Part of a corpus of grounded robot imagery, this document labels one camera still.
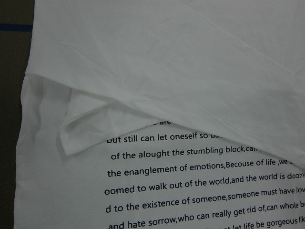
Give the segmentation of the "white long-sleeve printed shirt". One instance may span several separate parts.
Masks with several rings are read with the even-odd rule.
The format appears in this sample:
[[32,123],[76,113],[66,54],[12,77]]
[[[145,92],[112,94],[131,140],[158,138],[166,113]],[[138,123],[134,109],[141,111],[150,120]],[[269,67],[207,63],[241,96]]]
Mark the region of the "white long-sleeve printed shirt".
[[16,229],[302,229],[302,0],[37,0]]

